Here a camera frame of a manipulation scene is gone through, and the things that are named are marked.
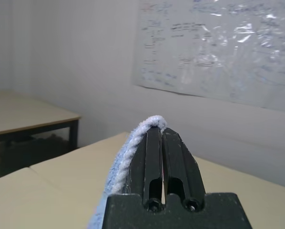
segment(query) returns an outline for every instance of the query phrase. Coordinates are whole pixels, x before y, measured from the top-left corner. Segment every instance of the table frame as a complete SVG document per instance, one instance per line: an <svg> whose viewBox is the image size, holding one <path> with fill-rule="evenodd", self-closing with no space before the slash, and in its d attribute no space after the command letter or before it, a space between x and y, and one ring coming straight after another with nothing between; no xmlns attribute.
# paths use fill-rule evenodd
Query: table frame
<svg viewBox="0 0 285 229"><path fill-rule="evenodd" d="M42 126L31 127L24 130L15 130L8 133L0 134L0 142L11 141L16 138L27 137L35 134L40 134L43 132L48 132L52 130L58 130L63 128L69 128L69 151L73 151L78 148L78 126L79 120L70 120L61 123L46 124Z"/></svg>

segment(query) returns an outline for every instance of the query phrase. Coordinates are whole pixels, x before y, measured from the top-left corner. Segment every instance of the blue cloth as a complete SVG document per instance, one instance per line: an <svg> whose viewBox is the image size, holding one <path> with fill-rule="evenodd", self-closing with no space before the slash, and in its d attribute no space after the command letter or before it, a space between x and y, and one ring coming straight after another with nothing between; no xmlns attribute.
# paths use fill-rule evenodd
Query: blue cloth
<svg viewBox="0 0 285 229"><path fill-rule="evenodd" d="M112 193L114 185L122 184L116 182L116 176L120 178L120 174L118 173L119 169L120 167L125 168L125 166L127 166L126 162L129 158L132 159L133 156L131 152L133 152L133 154L135 153L138 143L143 138L143 135L153 126L159 127L159 129L163 131L166 128L167 123L164 118L159 115L149 117L148 119L140 123L138 127L130 133L127 141L117 153L114 163L109 171L102 198L96 209L96 213L93 215L92 219L89 222L88 229L102 228L107 198Z"/></svg>
<svg viewBox="0 0 285 229"><path fill-rule="evenodd" d="M93 217L91 218L91 220L89 222L88 229L101 229L102 228L103 217L104 217L104 212L105 212L105 207L106 207L106 200L111 193L113 183L115 181L115 177L116 177L117 172L118 172L119 165L122 162L123 155L127 149L127 145L129 144L130 140L133 138L133 133L135 130L133 130L131 132L127 141L124 143L124 145L121 147L121 149L117 153L117 156L116 156L116 158L113 162L113 165L109 171L108 178L107 178L107 181L105 183L105 188L104 188L100 203L96 209L96 213L93 215Z"/></svg>

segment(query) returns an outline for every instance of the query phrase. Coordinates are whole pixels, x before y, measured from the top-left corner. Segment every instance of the whiteboard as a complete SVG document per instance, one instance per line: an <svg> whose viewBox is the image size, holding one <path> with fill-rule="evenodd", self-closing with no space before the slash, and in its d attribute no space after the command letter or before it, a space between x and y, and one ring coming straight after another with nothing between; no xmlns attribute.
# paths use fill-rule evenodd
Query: whiteboard
<svg viewBox="0 0 285 229"><path fill-rule="evenodd" d="M134 83L285 111L285 0L140 0Z"/></svg>

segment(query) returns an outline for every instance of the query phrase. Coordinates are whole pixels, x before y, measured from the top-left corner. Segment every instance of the table top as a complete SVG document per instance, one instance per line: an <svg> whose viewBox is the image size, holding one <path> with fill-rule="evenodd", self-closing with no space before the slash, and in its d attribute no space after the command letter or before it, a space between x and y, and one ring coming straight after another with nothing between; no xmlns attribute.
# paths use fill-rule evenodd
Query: table top
<svg viewBox="0 0 285 229"><path fill-rule="evenodd" d="M0 91L0 134L78 120L80 116L15 92Z"/></svg>
<svg viewBox="0 0 285 229"><path fill-rule="evenodd" d="M68 196L96 208L109 169L127 133L31 167ZM254 229L285 229L285 187L194 157L209 192L238 195Z"/></svg>

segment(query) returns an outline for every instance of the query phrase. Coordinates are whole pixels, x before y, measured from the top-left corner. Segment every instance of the white wall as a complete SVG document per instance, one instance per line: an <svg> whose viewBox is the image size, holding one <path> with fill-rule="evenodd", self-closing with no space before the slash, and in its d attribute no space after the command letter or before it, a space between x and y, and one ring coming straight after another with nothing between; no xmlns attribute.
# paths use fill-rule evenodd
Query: white wall
<svg viewBox="0 0 285 229"><path fill-rule="evenodd" d="M79 145L163 115L194 155L285 185L285 113L131 84L136 0L30 1L30 52L13 55L30 77L14 84L82 114Z"/></svg>
<svg viewBox="0 0 285 229"><path fill-rule="evenodd" d="M11 0L0 0L0 89L10 89L12 84Z"/></svg>

